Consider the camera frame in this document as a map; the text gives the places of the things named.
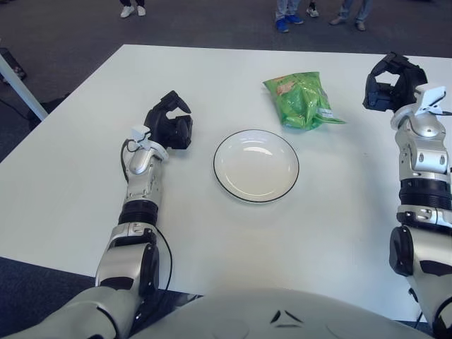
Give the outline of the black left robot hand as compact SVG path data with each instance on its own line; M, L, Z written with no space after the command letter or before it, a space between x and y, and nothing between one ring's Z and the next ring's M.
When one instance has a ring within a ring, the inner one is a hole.
M180 109L185 115L169 119L168 112ZM186 150L191 144L193 119L188 105L174 91L167 93L147 114L144 126L150 129L150 141L164 149Z

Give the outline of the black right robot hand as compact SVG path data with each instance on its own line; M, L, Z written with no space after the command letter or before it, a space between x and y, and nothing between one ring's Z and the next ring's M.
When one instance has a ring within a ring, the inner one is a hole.
M395 85L379 83L376 77L383 73L398 76ZM369 110L396 112L415 103L415 88L426 83L427 76L422 68L409 62L406 56L390 52L368 74L363 106Z

